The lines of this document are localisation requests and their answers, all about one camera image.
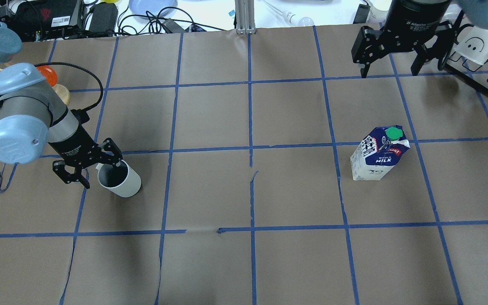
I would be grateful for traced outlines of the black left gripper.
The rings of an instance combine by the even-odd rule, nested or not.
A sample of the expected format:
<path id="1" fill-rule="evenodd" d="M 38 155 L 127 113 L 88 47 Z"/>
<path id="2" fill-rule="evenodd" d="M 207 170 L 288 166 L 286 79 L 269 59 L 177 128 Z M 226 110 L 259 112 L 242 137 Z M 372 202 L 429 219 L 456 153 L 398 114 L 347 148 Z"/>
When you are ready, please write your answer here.
<path id="1" fill-rule="evenodd" d="M 81 125 L 68 139 L 49 140 L 48 144 L 63 158 L 53 162 L 53 172 L 65 184 L 79 182 L 85 189 L 90 189 L 90 183 L 83 175 L 83 169 L 98 163 L 118 164 L 123 159 L 122 152 L 113 139 L 106 138 L 101 150 Z M 74 168 L 74 171 L 69 172 L 66 167 Z"/>

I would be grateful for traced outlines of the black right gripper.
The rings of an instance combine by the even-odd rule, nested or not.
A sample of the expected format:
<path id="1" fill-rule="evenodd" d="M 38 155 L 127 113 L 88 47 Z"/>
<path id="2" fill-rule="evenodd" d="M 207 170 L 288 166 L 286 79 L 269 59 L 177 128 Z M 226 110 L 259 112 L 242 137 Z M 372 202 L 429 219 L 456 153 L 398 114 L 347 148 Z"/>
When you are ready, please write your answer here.
<path id="1" fill-rule="evenodd" d="M 445 69 L 455 44 L 456 30 L 451 21 L 441 23 L 449 0 L 394 0 L 382 33 L 370 26 L 362 26 L 351 48 L 351 59 L 358 64 L 361 78 L 366 78 L 377 56 L 373 54 L 378 40 L 381 55 L 415 51 L 410 70 L 417 76 L 423 65 L 434 58 L 439 71 Z"/>

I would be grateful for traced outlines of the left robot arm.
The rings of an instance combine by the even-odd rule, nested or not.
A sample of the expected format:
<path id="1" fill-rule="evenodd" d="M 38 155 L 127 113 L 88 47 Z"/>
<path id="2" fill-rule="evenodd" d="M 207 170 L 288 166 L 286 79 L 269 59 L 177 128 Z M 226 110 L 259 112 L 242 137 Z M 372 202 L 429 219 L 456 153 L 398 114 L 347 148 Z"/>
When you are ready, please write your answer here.
<path id="1" fill-rule="evenodd" d="M 97 144 L 83 127 L 90 106 L 70 109 L 41 74 L 37 65 L 13 64 L 0 71 L 0 162 L 29 164 L 46 145 L 61 157 L 53 172 L 66 184 L 80 182 L 89 188 L 82 171 L 95 164 L 116 167 L 122 152 L 111 138 Z"/>

